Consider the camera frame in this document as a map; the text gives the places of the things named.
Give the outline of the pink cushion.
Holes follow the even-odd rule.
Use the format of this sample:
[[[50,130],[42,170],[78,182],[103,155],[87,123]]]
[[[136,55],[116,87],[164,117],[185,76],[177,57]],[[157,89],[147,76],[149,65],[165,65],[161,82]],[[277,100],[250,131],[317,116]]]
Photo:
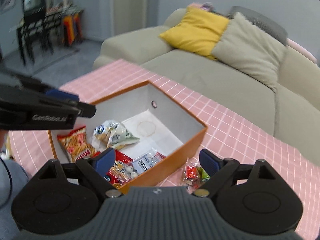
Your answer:
[[[315,64],[319,67],[319,62],[316,57],[310,53],[303,46],[299,45],[290,38],[286,39],[287,41],[287,55],[286,61],[291,63],[306,63],[307,65]]]

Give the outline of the red cartoon snack bag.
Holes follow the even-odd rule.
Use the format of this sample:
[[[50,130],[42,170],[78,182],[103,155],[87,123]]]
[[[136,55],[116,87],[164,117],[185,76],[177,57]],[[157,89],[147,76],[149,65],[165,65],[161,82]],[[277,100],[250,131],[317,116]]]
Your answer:
[[[125,165],[130,161],[132,159],[119,150],[108,148],[93,156],[92,166],[99,175],[118,189],[130,180],[125,174]]]

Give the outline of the white door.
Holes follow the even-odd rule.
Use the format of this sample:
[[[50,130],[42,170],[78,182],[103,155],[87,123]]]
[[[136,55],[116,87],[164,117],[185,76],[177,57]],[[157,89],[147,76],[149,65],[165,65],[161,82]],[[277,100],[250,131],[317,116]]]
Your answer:
[[[99,0],[101,39],[146,27],[148,0]]]

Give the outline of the yellow cushion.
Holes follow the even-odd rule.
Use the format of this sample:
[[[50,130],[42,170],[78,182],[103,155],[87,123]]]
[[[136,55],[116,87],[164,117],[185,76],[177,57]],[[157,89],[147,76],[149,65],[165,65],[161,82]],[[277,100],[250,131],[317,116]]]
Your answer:
[[[173,48],[216,60],[212,50],[228,24],[229,19],[225,16],[187,7],[180,23],[161,33],[159,37]]]

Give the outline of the white blue snack bag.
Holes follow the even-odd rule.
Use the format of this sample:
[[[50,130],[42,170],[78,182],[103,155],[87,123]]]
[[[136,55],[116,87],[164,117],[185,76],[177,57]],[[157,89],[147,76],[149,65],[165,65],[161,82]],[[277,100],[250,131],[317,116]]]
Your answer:
[[[109,147],[120,150],[139,141],[138,137],[135,137],[121,122],[116,120],[107,120],[97,126],[91,140],[97,150]]]

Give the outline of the beige cushion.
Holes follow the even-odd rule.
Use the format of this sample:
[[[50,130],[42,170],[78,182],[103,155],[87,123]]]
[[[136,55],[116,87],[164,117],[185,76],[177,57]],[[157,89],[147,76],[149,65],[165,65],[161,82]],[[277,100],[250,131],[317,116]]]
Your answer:
[[[286,47],[236,12],[229,21],[212,55],[219,61],[254,78],[273,92]]]

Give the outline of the grey cushion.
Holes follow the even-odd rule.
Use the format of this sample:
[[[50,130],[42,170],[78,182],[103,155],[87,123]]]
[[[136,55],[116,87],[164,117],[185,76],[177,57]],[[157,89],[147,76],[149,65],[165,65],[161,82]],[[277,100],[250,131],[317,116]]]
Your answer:
[[[283,45],[287,45],[287,31],[272,19],[260,14],[259,12],[241,6],[231,7],[226,17],[231,19],[237,12],[243,14],[252,24],[271,35]]]

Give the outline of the clear packet with white balls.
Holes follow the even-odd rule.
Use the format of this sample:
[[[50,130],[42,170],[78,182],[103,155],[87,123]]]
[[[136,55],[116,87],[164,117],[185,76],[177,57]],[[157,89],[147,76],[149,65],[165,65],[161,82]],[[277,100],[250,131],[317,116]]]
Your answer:
[[[152,167],[156,166],[165,158],[165,155],[152,148],[148,152],[143,153],[136,159],[127,163],[125,165],[125,174],[128,175],[130,179],[135,179]]]

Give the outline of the orange cardboard box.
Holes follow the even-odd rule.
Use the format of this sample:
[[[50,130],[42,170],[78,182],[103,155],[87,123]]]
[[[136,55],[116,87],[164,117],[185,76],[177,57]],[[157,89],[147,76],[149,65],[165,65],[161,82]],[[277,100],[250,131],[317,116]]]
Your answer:
[[[149,81],[125,88],[92,102],[95,115],[77,118],[75,128],[84,126],[88,139],[107,120],[119,121],[140,141],[121,152],[132,159],[151,149],[165,159],[119,188],[128,193],[133,186],[155,186],[192,158],[200,147],[207,126],[193,113]]]

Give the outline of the red green candy packet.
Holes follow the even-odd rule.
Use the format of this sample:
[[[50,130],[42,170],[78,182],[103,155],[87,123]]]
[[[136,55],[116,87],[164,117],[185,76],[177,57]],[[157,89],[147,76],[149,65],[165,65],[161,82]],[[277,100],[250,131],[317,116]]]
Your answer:
[[[185,186],[187,191],[191,193],[208,180],[210,180],[210,176],[200,163],[187,158],[182,170],[181,185]]]

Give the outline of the red orange fries snack bag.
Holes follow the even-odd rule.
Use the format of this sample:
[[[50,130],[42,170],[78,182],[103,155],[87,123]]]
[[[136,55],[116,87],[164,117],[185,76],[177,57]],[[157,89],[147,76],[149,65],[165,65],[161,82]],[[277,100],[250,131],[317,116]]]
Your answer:
[[[87,141],[86,126],[74,129],[65,135],[58,134],[57,140],[68,153],[72,163],[79,159],[91,158],[97,153],[96,149]]]

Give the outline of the stacked colourful stools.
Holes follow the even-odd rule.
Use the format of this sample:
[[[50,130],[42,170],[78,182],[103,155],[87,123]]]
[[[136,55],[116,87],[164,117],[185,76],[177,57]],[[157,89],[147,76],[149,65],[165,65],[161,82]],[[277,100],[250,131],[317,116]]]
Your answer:
[[[70,47],[74,42],[82,42],[82,27],[79,13],[63,16],[63,42],[66,47]]]

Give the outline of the beige sofa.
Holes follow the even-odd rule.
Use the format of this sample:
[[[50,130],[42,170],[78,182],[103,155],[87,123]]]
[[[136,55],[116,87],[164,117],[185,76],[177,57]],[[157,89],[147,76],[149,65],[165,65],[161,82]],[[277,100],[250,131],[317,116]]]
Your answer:
[[[138,64],[220,103],[319,164],[319,66],[287,47],[273,92],[237,69],[160,39],[184,14],[177,9],[163,25],[106,39],[93,68],[118,59]]]

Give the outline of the black dining table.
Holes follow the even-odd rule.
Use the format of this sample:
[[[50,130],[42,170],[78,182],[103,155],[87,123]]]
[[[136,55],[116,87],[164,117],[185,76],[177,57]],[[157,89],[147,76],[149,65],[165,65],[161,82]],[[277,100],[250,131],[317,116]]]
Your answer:
[[[56,35],[59,44],[63,44],[63,16],[72,15],[75,13],[83,13],[83,9],[77,6],[70,6],[67,8],[52,8],[45,11],[43,8],[36,9],[24,15],[20,23],[10,30],[15,31],[18,40],[18,51],[20,52],[20,59],[26,65],[26,58],[31,62],[35,62],[33,53],[33,43],[40,42],[42,50],[49,50],[53,52],[53,44],[50,39],[50,33],[53,31]]]

